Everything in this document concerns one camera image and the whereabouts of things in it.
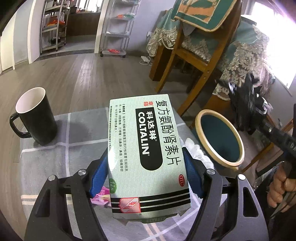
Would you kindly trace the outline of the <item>right hand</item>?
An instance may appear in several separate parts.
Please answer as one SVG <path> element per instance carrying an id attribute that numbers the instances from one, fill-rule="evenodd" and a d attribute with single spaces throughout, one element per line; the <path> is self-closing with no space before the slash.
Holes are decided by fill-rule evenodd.
<path id="1" fill-rule="evenodd" d="M 267 203 L 272 208 L 286 212 L 295 205 L 295 179 L 288 178 L 288 165 L 282 162 L 269 185 Z"/>

